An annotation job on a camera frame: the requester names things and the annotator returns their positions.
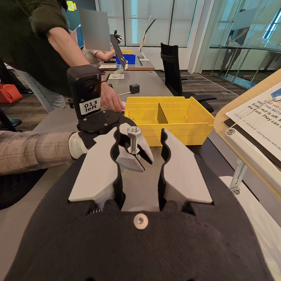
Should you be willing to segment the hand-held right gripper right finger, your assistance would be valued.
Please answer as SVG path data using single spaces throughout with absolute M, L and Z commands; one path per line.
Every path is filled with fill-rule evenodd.
M 158 182 L 159 209 L 162 211 L 168 201 L 175 201 L 178 207 L 187 202 L 213 202 L 194 153 L 181 143 L 168 129 L 161 130 L 161 167 Z

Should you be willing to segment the orange bag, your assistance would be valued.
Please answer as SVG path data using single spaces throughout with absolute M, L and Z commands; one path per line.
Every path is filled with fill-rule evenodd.
M 0 103 L 12 104 L 21 100 L 23 96 L 19 93 L 15 85 L 0 84 Z

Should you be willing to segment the person's left hand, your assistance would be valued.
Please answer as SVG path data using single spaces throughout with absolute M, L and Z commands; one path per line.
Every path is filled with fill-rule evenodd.
M 83 143 L 78 132 L 73 133 L 68 140 L 69 153 L 72 159 L 77 160 L 82 154 L 88 153 L 88 148 Z

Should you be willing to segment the silver hex bolt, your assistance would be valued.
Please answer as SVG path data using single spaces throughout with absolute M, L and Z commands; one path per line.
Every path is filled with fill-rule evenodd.
M 130 147 L 135 150 L 138 147 L 138 138 L 142 136 L 141 129 L 137 126 L 128 128 L 128 137 L 130 138 Z

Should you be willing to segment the yellow plastic parts bin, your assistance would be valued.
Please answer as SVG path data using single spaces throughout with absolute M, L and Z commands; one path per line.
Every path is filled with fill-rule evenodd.
M 214 116 L 191 97 L 128 97 L 125 116 L 142 131 L 150 147 L 162 146 L 166 128 L 184 145 L 202 145 L 214 126 Z

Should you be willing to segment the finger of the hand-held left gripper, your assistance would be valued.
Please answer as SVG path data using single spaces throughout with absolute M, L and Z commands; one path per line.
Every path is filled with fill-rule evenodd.
M 143 173 L 145 171 L 145 168 L 143 167 L 143 165 L 140 162 L 140 159 L 143 156 L 143 152 L 144 152 L 143 145 L 145 148 L 146 141 L 144 141 L 144 140 L 139 141 L 139 144 L 138 144 L 138 146 L 140 146 L 139 152 L 137 154 L 130 154 L 128 152 L 128 148 L 130 148 L 130 145 L 126 142 L 120 141 L 119 142 L 119 156 L 116 159 L 116 161 L 120 165 L 120 167 L 127 169 L 127 170 Z
M 137 156 L 140 156 L 141 158 L 146 160 L 146 162 L 152 165 L 154 163 L 153 154 L 147 141 L 143 136 L 138 138 L 138 148 L 140 150 L 139 153 L 132 156 L 132 165 L 141 165 Z

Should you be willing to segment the printed instruction sheet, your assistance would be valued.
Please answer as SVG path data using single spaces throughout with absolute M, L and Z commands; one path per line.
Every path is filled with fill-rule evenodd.
M 235 123 L 242 119 L 238 122 L 238 126 L 278 159 L 281 153 L 280 88 L 279 82 L 226 113 Z

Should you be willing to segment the large black wall screen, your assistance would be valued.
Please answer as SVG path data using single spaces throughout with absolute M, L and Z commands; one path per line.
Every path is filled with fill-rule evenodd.
M 96 11 L 94 0 L 66 0 L 66 10 L 62 8 L 62 13 L 66 19 L 69 30 L 75 30 L 80 25 L 79 9 Z

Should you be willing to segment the person's left forearm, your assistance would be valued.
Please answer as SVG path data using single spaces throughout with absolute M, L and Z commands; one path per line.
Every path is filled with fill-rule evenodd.
M 72 132 L 0 132 L 0 175 L 19 174 L 72 164 Z

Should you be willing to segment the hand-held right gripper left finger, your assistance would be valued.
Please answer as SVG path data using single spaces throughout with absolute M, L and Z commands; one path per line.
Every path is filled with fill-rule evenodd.
M 122 188 L 119 164 L 120 130 L 114 127 L 107 134 L 93 139 L 68 200 L 70 202 L 94 201 L 103 209 L 107 200 L 113 199 L 121 210 L 126 195 Z

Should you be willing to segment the blue plastic bin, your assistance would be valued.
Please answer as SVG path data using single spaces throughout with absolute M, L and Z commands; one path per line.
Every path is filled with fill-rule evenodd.
M 136 58 L 135 54 L 123 54 L 123 57 L 125 58 L 126 61 L 128 61 L 128 64 L 132 64 L 132 65 L 135 64 L 135 58 Z M 121 64 L 117 55 L 116 55 L 116 63 Z

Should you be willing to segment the black document stand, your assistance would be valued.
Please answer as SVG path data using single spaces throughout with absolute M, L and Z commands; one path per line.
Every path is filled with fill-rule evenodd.
M 110 74 L 109 79 L 113 80 L 113 79 L 124 79 L 124 74 L 123 72 L 127 70 L 128 68 L 128 63 L 125 60 L 122 51 L 119 47 L 119 44 L 115 38 L 115 36 L 113 34 L 110 34 L 110 40 L 111 40 L 111 44 L 116 52 L 117 58 L 119 59 L 121 66 L 120 68 L 118 68 L 113 74 Z

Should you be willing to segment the black office chair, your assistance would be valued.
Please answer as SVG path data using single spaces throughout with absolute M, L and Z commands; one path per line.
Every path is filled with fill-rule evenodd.
M 217 98 L 211 94 L 197 95 L 192 92 L 183 92 L 182 81 L 187 79 L 181 79 L 179 57 L 178 57 L 178 46 L 177 45 L 166 45 L 161 43 L 160 56 L 163 61 L 164 73 L 165 73 L 165 85 L 173 94 L 173 96 L 182 96 L 186 99 L 190 97 L 195 98 L 209 113 L 213 113 L 214 109 L 207 103 L 209 100 L 216 100 Z

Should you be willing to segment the wooden desk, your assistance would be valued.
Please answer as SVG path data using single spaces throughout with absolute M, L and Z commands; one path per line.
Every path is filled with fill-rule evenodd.
M 121 66 L 121 64 L 117 64 L 117 63 L 108 63 L 108 64 L 103 63 L 99 67 L 99 69 L 101 71 L 115 71 L 120 68 L 117 65 Z M 127 68 L 127 71 L 154 71 L 154 70 L 155 67 L 150 61 L 139 61 L 139 58 L 137 56 L 135 59 L 135 64 L 128 64 L 128 68 Z

